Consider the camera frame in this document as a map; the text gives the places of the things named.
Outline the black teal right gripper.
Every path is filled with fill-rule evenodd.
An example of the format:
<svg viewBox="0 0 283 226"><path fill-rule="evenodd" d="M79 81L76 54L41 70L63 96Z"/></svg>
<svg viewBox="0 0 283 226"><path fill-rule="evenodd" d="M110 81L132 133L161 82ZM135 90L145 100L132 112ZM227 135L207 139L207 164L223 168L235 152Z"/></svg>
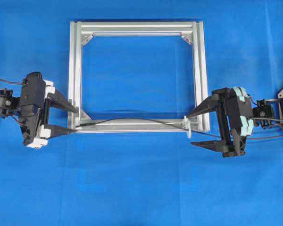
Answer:
<svg viewBox="0 0 283 226"><path fill-rule="evenodd" d="M191 142L191 145L220 152L223 157L245 155L247 136L252 134L254 128L250 95L242 87L214 90L211 96L191 110L186 117L215 111L223 143L213 140Z"/></svg>

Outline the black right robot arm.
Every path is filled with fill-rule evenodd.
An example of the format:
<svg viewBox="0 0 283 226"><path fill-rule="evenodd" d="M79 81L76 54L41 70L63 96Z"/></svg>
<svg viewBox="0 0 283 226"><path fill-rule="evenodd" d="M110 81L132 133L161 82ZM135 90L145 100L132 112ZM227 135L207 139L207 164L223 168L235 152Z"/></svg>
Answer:
<svg viewBox="0 0 283 226"><path fill-rule="evenodd" d="M212 91L187 117L215 112L220 140L192 142L191 145L220 152L224 158L243 156L247 138L255 127L277 126L283 130L283 97L258 100L254 107L253 104L252 97L242 87Z"/></svg>

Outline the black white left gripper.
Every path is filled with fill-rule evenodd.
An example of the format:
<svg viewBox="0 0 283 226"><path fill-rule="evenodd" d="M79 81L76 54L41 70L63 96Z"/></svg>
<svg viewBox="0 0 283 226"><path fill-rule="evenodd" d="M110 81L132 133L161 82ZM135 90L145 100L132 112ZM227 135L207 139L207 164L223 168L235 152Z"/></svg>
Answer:
<svg viewBox="0 0 283 226"><path fill-rule="evenodd" d="M55 107L66 112L77 113L75 108L57 90L51 81L44 80L41 72L29 73L23 79L19 100L19 120L22 122L21 131L23 143L30 148L41 148L48 144L48 139L75 133L75 129L69 129L57 125L46 124L43 114L47 111L48 101L50 107Z"/></svg>

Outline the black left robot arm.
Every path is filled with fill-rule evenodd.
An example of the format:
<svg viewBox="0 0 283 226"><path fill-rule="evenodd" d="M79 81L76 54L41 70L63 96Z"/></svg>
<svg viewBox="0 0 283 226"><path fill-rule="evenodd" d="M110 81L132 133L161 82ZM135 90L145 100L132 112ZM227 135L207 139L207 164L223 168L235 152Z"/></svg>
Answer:
<svg viewBox="0 0 283 226"><path fill-rule="evenodd" d="M19 97L14 97L11 89L0 89L0 118L12 117L19 124L24 146L42 148L51 138L76 132L75 129L49 124L51 107L78 112L52 81L44 80L41 72L33 72L19 85Z"/></svg>

